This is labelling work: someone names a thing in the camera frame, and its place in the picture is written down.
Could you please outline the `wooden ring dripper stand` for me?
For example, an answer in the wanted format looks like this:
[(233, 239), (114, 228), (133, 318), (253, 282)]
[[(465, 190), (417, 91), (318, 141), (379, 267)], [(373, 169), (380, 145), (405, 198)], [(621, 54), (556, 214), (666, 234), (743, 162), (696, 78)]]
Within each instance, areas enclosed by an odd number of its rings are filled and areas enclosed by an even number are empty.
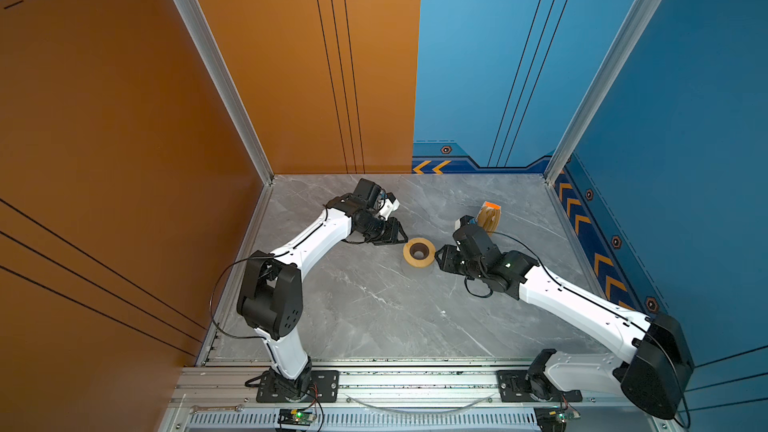
[(410, 239), (403, 247), (403, 257), (406, 263), (414, 268), (427, 268), (435, 261), (436, 249), (426, 238)]

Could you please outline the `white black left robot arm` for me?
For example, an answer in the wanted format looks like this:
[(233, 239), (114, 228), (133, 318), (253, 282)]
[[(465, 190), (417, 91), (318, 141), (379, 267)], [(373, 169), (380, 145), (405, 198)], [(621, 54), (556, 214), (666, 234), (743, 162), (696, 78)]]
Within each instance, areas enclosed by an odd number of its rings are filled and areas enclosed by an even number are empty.
[(351, 193), (331, 199), (323, 212), (283, 246), (248, 257), (236, 312), (264, 342), (275, 382), (299, 395), (310, 388), (312, 363), (296, 327), (303, 312), (303, 281), (333, 247), (354, 233), (364, 244), (398, 245), (408, 241), (392, 214), (399, 201), (368, 179)]

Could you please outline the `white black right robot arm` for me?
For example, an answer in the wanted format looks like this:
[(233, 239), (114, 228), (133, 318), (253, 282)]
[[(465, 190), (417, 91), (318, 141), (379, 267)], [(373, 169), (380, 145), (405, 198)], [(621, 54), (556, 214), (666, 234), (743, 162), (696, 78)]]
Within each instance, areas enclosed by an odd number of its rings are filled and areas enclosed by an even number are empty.
[(688, 411), (685, 391), (695, 365), (677, 319), (611, 303), (551, 272), (531, 249), (502, 252), (477, 224), (459, 227), (453, 239), (434, 254), (441, 271), (545, 310), (606, 348), (604, 354), (542, 350), (526, 372), (535, 399), (566, 401), (570, 393), (593, 391), (622, 395), (662, 420)]

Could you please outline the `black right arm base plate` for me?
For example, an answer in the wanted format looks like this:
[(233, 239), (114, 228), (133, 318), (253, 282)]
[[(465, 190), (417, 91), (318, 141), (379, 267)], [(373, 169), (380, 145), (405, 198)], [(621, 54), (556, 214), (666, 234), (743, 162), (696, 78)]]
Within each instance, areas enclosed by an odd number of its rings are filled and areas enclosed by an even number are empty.
[(530, 376), (523, 370), (496, 372), (498, 391), (503, 403), (582, 402), (579, 390), (563, 392), (542, 374)]

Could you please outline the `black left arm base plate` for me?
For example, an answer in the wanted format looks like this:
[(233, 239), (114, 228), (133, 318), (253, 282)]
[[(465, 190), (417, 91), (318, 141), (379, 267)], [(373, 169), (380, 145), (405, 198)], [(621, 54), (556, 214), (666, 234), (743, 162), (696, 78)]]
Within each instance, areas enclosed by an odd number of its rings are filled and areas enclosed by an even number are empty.
[(297, 379), (286, 379), (268, 369), (259, 376), (256, 401), (258, 403), (311, 402), (334, 403), (339, 391), (338, 370), (310, 370)]

